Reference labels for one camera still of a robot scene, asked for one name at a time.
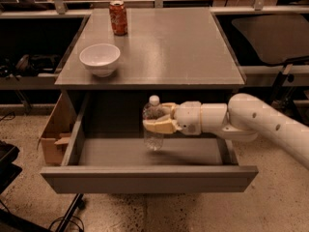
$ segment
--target clear water bottle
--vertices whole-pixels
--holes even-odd
[[[150,96],[143,109],[143,120],[154,120],[164,115],[158,96]],[[144,128],[144,143],[150,150],[159,150],[163,146],[164,134],[148,131]]]

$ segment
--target cardboard box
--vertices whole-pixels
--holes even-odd
[[[41,136],[45,163],[61,164],[69,143],[68,137],[70,137],[70,132],[75,123],[74,114],[61,95],[50,114]]]

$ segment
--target open drawer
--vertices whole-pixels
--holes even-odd
[[[213,136],[166,136],[144,146],[143,92],[87,93],[61,166],[42,176],[57,193],[186,193],[245,191],[258,173],[239,166],[232,142]]]

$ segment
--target white bottle cap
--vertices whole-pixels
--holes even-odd
[[[159,98],[159,96],[150,96],[150,97],[149,97],[149,103],[150,103],[151,105],[159,105],[159,103],[160,103],[160,98]]]

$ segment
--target gray tabletop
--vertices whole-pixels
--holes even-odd
[[[227,88],[244,84],[208,8],[127,9],[128,34],[114,36],[107,9],[94,9],[56,85],[67,89]],[[121,50],[108,77],[84,69],[91,44]]]

